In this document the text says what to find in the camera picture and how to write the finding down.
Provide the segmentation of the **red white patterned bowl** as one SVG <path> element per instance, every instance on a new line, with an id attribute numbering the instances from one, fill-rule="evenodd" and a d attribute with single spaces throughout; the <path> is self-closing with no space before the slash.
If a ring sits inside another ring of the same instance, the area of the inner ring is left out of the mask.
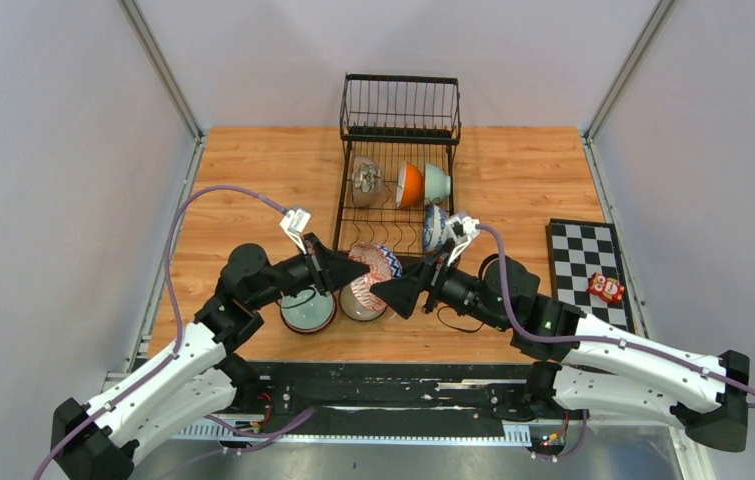
<path id="1" fill-rule="evenodd" d="M 387 307 L 385 301 L 371 292 L 375 284 L 399 278 L 403 267 L 396 255 L 386 246 L 373 242 L 354 244 L 348 257 L 365 264 L 369 270 L 350 284 L 354 298 L 367 310 L 382 311 Z"/>

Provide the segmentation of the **blue floral bowl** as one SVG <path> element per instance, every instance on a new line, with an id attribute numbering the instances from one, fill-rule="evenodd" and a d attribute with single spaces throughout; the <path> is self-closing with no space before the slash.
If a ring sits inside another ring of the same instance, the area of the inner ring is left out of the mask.
<path id="1" fill-rule="evenodd" d="M 429 205 L 425 209 L 422 235 L 422 250 L 430 253 L 439 250 L 449 238 L 447 220 L 449 215 L 438 205 Z"/>

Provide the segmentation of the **beige bowl black rim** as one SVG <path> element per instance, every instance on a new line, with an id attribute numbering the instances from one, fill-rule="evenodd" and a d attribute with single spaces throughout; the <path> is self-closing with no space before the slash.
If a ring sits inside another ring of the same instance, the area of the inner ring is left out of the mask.
<path id="1" fill-rule="evenodd" d="M 379 165 L 370 157 L 355 156 L 351 186 L 351 199 L 355 208 L 365 208 L 374 204 L 380 198 L 383 186 Z"/>

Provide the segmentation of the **celadon bowl brown rim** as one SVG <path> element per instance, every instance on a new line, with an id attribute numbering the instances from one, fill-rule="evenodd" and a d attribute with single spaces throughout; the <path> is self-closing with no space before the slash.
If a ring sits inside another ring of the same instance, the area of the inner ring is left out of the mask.
<path id="1" fill-rule="evenodd" d="M 451 194 L 451 177 L 441 168 L 432 163 L 424 166 L 424 197 L 425 206 L 441 205 Z"/>

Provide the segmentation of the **black wire dish rack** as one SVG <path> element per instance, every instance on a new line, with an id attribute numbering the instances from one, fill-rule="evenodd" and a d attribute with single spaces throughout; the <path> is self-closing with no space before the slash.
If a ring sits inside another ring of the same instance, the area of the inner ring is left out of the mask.
<path id="1" fill-rule="evenodd" d="M 402 259 L 424 252 L 426 207 L 398 203 L 404 167 L 434 165 L 452 175 L 461 140 L 460 82 L 456 77 L 348 73 L 344 77 L 339 133 L 344 157 L 333 247 L 346 252 L 359 242 L 388 247 Z M 359 157 L 380 174 L 375 199 L 353 201 Z"/>

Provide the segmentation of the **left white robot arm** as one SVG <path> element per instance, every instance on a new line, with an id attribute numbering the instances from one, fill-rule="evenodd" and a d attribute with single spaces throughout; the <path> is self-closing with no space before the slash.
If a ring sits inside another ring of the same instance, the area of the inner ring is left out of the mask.
<path id="1" fill-rule="evenodd" d="M 169 347 L 90 400 L 70 398 L 55 409 L 54 461 L 70 479 L 126 479 L 148 453 L 194 421 L 228 407 L 251 411 L 259 400 L 259 375 L 236 350 L 263 325 L 260 309 L 308 288 L 339 291 L 368 271 L 313 234 L 303 250 L 276 264 L 257 244 L 238 246 L 214 295 Z"/>

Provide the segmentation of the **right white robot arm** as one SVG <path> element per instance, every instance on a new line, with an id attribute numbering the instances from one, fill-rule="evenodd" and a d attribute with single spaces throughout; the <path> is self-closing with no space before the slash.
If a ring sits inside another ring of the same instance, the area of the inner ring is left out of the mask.
<path id="1" fill-rule="evenodd" d="M 499 331 L 533 358 L 520 409 L 549 417 L 599 410 L 665 423 L 693 441 L 724 452 L 746 448 L 750 360 L 664 347 L 580 308 L 539 293 L 540 279 L 519 262 L 491 255 L 477 275 L 440 252 L 370 291 L 402 317 L 421 293 Z"/>

